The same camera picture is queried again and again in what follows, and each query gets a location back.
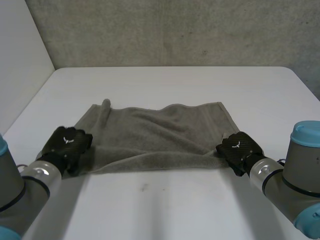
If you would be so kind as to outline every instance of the blue joint cover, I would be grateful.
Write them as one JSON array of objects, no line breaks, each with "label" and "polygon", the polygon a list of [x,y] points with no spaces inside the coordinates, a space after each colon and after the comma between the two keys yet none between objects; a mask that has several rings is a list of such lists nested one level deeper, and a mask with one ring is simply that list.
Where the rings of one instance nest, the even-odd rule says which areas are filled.
[{"label": "blue joint cover", "polygon": [[300,121],[296,123],[290,139],[302,146],[320,148],[320,121]]},{"label": "blue joint cover", "polygon": [[2,138],[2,136],[1,136],[1,134],[0,134],[0,156],[2,156],[3,154],[5,154],[7,150],[8,150],[8,144],[7,144],[7,142]]},{"label": "blue joint cover", "polygon": [[303,210],[293,221],[295,228],[299,229],[310,239],[320,238],[320,203]]},{"label": "blue joint cover", "polygon": [[9,228],[0,226],[0,240],[21,240],[21,236]]}]

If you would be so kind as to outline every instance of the table surface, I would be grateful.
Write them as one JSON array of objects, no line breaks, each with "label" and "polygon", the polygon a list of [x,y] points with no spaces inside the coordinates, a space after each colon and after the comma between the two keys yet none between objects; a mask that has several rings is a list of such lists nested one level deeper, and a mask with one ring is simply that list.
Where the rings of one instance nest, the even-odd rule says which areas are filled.
[{"label": "table surface", "polygon": [[[284,67],[88,67],[53,73],[5,134],[30,164],[56,127],[92,104],[161,109],[222,102],[240,130],[285,158],[296,122],[320,120],[320,102]],[[25,240],[304,240],[231,169],[89,175],[64,180]]]}]

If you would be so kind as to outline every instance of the towel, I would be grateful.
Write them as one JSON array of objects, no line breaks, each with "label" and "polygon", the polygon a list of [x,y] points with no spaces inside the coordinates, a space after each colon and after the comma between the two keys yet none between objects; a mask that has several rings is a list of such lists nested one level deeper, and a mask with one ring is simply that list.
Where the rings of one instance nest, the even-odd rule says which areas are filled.
[{"label": "towel", "polygon": [[239,132],[221,102],[113,109],[105,99],[75,127],[93,135],[91,148],[80,158],[80,174],[225,168],[216,146]]}]

